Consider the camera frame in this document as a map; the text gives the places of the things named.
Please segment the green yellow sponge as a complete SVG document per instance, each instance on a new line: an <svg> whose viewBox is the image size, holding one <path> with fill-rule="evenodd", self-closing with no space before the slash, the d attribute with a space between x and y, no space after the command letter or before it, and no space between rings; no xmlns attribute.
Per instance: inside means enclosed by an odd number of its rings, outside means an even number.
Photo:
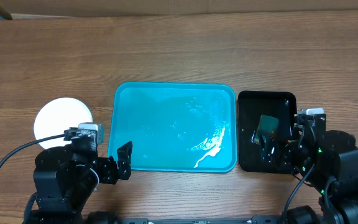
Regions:
<svg viewBox="0 0 358 224"><path fill-rule="evenodd" d="M252 137L254 144L260 144L260 133L275 134L278 129L279 119L273 116L261 115L258 127Z"/></svg>

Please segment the white plate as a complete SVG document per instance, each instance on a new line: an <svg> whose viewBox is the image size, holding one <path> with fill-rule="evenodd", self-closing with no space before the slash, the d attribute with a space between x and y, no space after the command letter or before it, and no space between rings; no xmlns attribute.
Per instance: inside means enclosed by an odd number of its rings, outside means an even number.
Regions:
<svg viewBox="0 0 358 224"><path fill-rule="evenodd" d="M90 109L75 98L57 98L47 103L34 121L36 140L56 136L80 123L93 122Z"/></svg>

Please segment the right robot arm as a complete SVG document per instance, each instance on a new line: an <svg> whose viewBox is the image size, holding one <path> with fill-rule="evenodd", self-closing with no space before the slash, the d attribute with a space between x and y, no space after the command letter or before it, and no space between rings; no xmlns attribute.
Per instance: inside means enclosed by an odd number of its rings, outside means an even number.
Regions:
<svg viewBox="0 0 358 224"><path fill-rule="evenodd" d="M280 223L358 223L358 147L353 135L303 128L290 139L264 130L257 137L264 161L289 164L302 176L292 195L304 182L320 194L322 216L309 206L290 208L290 196Z"/></svg>

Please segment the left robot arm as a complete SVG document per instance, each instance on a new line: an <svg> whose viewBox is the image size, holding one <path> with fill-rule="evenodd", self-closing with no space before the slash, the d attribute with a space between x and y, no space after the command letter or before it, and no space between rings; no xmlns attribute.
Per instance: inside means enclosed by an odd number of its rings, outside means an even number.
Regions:
<svg viewBox="0 0 358 224"><path fill-rule="evenodd" d="M25 208L24 223L122 222L111 212L91 212L87 218L81 214L99 184L114 185L131 176L132 142L117 150L117 159L99 157L97 146L77 139L46 149L35 158L36 192Z"/></svg>

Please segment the black rectangular tray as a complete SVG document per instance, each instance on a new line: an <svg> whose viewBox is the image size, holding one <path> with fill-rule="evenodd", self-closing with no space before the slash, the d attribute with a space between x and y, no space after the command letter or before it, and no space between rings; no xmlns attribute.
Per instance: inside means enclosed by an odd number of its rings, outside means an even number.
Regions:
<svg viewBox="0 0 358 224"><path fill-rule="evenodd" d="M289 139L295 122L296 97L283 91L242 91L237 104L239 166L247 172L262 172L260 145L252 142L260 116L278 118L278 129L273 135Z"/></svg>

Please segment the teal plastic tray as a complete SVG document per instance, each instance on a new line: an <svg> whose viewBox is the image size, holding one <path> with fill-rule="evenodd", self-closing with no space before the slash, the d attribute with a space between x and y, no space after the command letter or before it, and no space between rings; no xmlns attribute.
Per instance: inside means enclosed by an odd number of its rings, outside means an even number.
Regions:
<svg viewBox="0 0 358 224"><path fill-rule="evenodd" d="M237 163L236 96L224 84L126 82L114 96L108 155L133 143L134 170L231 171Z"/></svg>

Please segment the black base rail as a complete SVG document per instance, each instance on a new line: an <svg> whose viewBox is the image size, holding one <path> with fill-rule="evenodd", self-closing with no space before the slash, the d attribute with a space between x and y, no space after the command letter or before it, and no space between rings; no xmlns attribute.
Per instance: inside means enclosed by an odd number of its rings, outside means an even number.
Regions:
<svg viewBox="0 0 358 224"><path fill-rule="evenodd" d="M119 218L115 213L93 212L83 222L88 224L276 224L282 223L280 215L255 215L250 218L160 219Z"/></svg>

